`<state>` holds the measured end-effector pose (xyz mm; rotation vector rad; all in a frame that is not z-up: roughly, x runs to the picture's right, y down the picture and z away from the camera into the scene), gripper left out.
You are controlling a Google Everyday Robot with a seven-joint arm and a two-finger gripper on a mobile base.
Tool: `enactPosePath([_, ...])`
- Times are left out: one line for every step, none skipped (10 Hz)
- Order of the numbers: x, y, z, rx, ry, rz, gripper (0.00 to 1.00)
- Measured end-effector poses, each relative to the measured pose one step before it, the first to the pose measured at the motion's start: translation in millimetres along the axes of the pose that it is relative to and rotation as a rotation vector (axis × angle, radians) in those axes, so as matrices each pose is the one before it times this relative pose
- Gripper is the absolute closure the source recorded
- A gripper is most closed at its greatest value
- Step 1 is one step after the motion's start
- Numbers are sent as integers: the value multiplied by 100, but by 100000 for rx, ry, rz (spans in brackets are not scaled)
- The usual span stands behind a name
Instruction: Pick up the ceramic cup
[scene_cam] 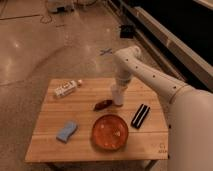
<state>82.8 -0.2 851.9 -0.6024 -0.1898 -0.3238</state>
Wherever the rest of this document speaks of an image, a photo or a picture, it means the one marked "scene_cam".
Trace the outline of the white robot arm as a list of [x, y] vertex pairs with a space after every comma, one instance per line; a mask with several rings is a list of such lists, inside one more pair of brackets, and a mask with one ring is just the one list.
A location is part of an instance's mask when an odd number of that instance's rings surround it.
[[213, 171], [213, 93], [196, 89], [140, 61], [138, 46], [117, 50], [114, 99], [133, 76], [170, 103], [168, 171]]

